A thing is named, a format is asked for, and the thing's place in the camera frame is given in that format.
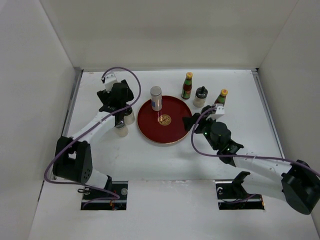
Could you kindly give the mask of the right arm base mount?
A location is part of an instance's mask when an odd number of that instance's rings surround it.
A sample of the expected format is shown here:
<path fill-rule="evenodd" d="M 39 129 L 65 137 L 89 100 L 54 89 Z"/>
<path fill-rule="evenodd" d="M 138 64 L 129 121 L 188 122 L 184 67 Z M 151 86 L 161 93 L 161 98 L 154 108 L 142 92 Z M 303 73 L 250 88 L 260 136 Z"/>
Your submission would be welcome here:
<path fill-rule="evenodd" d="M 219 210 L 264 210 L 264 201 L 260 194 L 249 194 L 240 185 L 232 181 L 216 181 L 216 194 Z"/>

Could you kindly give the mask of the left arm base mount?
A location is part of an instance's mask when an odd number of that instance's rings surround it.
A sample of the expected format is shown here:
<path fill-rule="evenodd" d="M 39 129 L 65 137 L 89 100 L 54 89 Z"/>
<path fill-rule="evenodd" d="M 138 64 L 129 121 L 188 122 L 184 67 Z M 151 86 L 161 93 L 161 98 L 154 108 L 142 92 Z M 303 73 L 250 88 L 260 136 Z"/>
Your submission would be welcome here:
<path fill-rule="evenodd" d="M 82 194 L 80 209 L 83 211 L 125 211 L 127 209 L 128 181 L 113 181 L 108 191 L 118 195 L 103 192 L 88 187 L 79 188 Z"/>

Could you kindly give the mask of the white bead jar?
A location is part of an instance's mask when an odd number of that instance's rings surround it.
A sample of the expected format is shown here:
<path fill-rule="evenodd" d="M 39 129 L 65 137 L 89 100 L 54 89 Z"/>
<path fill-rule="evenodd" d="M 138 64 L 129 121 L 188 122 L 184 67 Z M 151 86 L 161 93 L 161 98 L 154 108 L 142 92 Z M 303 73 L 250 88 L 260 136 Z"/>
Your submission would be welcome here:
<path fill-rule="evenodd" d="M 160 111 L 162 109 L 162 89 L 159 86 L 153 86 L 150 89 L 151 107 L 154 111 Z"/>

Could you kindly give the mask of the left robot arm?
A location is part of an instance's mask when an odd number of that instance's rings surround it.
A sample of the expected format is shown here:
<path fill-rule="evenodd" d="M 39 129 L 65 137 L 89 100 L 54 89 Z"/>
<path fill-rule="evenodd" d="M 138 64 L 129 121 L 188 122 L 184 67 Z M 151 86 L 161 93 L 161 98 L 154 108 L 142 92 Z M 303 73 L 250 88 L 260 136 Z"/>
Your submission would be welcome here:
<path fill-rule="evenodd" d="M 94 168 L 91 148 L 109 130 L 114 130 L 119 137 L 128 134 L 127 124 L 132 124 L 135 118 L 132 108 L 126 107 L 134 94 L 126 80 L 114 79 L 106 89 L 98 91 L 97 96 L 102 102 L 97 115 L 73 136 L 62 136 L 57 141 L 57 160 L 52 172 L 57 177 L 93 187 L 96 195 L 105 200 L 112 195 L 112 178 Z"/>

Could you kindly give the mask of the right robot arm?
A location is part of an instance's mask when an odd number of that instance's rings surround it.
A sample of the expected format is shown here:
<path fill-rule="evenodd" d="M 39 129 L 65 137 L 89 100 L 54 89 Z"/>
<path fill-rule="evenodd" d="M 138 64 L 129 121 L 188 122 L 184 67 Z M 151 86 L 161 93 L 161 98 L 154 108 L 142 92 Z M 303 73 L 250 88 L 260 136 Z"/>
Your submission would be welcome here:
<path fill-rule="evenodd" d="M 201 134 L 218 158 L 226 165 L 240 168 L 232 181 L 236 202 L 255 194 L 285 201 L 292 209 L 309 215 L 320 200 L 320 174 L 303 160 L 259 156 L 232 140 L 227 125 L 218 121 L 224 114 L 221 104 L 207 105 L 200 113 L 183 117 L 184 129 Z"/>

